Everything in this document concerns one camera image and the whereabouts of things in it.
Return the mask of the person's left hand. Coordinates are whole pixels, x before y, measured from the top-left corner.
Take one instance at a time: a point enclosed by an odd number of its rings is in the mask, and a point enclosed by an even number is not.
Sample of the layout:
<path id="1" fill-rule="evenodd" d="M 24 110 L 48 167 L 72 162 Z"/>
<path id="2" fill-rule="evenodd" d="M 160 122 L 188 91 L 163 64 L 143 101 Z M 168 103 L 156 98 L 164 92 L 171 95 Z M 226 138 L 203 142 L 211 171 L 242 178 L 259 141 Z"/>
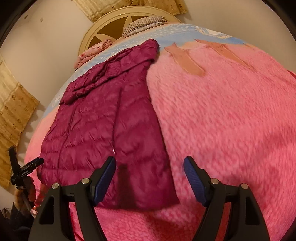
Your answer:
<path id="1" fill-rule="evenodd" d="M 28 202 L 35 202 L 36 200 L 36 189 L 34 185 L 34 180 L 31 177 L 26 177 L 24 179 L 25 189 L 16 189 L 14 193 L 15 201 L 14 206 L 20 213 L 24 216 L 30 216 L 30 210 L 26 205 L 26 200 Z"/>

